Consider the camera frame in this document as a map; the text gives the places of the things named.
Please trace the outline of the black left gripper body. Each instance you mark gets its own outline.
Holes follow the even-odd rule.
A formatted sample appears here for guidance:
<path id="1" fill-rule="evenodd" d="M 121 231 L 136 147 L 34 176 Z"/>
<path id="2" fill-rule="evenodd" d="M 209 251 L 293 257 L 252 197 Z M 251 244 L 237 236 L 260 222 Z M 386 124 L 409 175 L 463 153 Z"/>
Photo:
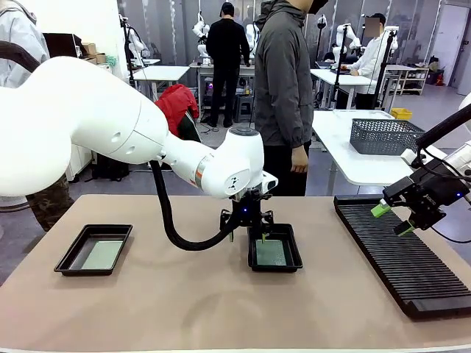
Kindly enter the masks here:
<path id="1" fill-rule="evenodd" d="M 232 196 L 230 223 L 236 227 L 258 227 L 261 224 L 262 193 L 250 189 Z"/>

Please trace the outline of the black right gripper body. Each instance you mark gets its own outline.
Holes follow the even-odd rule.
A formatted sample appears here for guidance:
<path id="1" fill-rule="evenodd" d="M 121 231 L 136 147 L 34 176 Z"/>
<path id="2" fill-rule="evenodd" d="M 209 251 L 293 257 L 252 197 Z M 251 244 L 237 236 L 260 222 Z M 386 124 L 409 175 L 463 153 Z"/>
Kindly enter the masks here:
<path id="1" fill-rule="evenodd" d="M 431 160 L 410 175 L 414 198 L 433 207 L 450 206 L 462 198 L 462 181 L 438 160 Z"/>

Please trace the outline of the person's right hand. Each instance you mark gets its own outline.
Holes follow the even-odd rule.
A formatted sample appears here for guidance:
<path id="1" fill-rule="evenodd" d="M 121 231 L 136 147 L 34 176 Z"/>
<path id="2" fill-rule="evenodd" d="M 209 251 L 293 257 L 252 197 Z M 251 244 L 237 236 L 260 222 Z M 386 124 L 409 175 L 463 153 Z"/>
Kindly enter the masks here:
<path id="1" fill-rule="evenodd" d="M 291 172 L 305 174 L 308 170 L 308 155 L 304 146 L 292 149 Z"/>

